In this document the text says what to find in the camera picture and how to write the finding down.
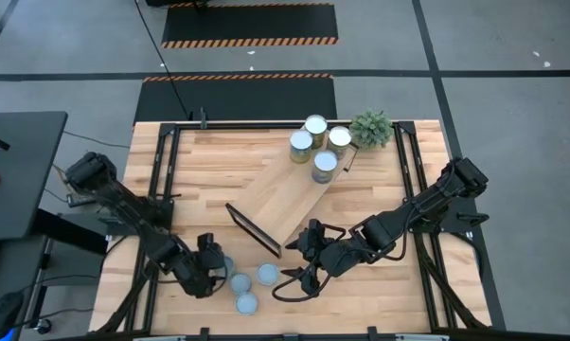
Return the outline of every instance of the orange and black striped tape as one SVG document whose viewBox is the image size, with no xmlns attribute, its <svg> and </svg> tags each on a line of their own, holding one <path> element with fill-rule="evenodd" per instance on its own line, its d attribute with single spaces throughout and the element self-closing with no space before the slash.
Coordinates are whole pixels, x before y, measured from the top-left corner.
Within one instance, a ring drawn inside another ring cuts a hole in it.
<svg viewBox="0 0 570 341">
<path fill-rule="evenodd" d="M 174 4 L 169 5 L 170 9 L 181 8 L 181 7 L 193 7 L 194 5 L 190 3 Z M 210 8 L 222 8 L 222 7 L 277 7 L 277 6 L 333 6 L 331 3 L 294 3 L 294 4 L 248 4 L 248 5 L 237 5 L 237 4 L 218 4 L 207 5 Z"/>
<path fill-rule="evenodd" d="M 198 47 L 240 47 L 240 46 L 285 46 L 285 45 L 334 45 L 336 37 L 308 38 L 247 38 L 247 39 L 218 39 L 198 41 L 163 42 L 163 48 L 198 48 Z"/>
<path fill-rule="evenodd" d="M 147 81 L 226 81 L 226 80 L 266 80 L 266 79 L 292 79 L 292 78 L 331 78 L 329 73 L 306 74 L 243 74 L 243 75 L 196 75 L 196 76 L 164 76 L 147 77 Z"/>
</svg>

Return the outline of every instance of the green plant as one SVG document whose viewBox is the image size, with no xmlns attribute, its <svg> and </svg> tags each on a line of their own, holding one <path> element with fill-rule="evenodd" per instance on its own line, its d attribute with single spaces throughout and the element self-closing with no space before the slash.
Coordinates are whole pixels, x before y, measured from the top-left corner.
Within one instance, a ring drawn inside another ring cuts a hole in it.
<svg viewBox="0 0 570 341">
<path fill-rule="evenodd" d="M 367 110 L 357 115 L 350 123 L 352 139 L 362 149 L 372 149 L 378 145 L 386 147 L 386 142 L 394 133 L 392 122 L 382 111 Z"/>
</svg>

